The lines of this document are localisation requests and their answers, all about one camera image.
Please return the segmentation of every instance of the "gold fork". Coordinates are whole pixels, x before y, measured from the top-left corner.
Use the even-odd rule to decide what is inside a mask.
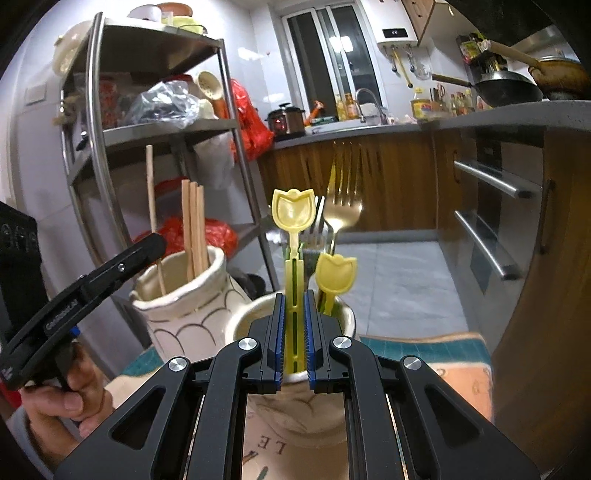
[[[330,241],[330,255],[335,254],[337,234],[345,228],[354,226],[361,216],[363,210],[363,198],[361,187],[363,185],[361,174],[362,149],[359,147],[359,160],[355,171],[353,171],[353,145],[350,145],[350,159],[347,165],[346,155],[343,154],[343,165],[339,171],[339,189],[336,190],[336,144],[335,158],[330,169],[329,185],[326,189],[326,201],[324,202],[324,221],[328,223],[333,236]],[[343,179],[347,177],[346,190],[343,191]]]

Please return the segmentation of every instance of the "human hand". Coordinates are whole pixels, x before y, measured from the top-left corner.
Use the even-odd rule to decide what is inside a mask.
[[[103,388],[103,374],[78,343],[67,375],[71,392],[44,385],[21,389],[31,433],[39,454],[50,468],[56,467],[78,446],[78,440],[59,417],[79,421],[84,439],[113,412],[113,397]]]

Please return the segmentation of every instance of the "condiment bottle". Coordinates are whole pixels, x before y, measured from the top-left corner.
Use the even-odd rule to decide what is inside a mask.
[[[347,117],[350,120],[359,118],[359,112],[357,110],[357,103],[353,100],[353,95],[345,93],[345,102],[347,104]]]
[[[456,100],[456,96],[453,93],[450,95],[449,109],[450,109],[450,112],[452,113],[452,116],[458,116],[457,100]]]
[[[474,104],[472,103],[472,91],[470,89],[466,90],[464,107],[466,109],[466,113],[472,113],[474,111]]]
[[[417,120],[426,120],[427,114],[433,110],[431,108],[431,99],[427,98],[421,87],[414,89],[414,97],[410,101],[410,106],[413,111],[413,117]]]
[[[465,99],[464,94],[462,92],[458,92],[456,96],[457,102],[457,114],[458,115],[466,115],[466,108],[465,108]]]
[[[336,103],[336,113],[339,116],[339,120],[344,122],[348,119],[347,109],[345,108],[345,104],[343,103],[340,95],[335,95],[335,103]]]

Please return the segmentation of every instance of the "rice cooker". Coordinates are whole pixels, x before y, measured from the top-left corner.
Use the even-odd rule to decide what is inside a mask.
[[[304,129],[304,111],[301,108],[282,103],[277,110],[273,110],[267,117],[269,130],[275,134],[275,141],[302,137]]]

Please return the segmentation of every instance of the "white wall tile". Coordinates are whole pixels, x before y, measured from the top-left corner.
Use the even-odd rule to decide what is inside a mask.
[[[72,206],[37,222],[43,264],[54,291],[94,270]]]
[[[22,209],[37,221],[71,204],[59,128],[51,120],[57,104],[44,104],[18,115],[12,151],[13,182],[23,202]]]

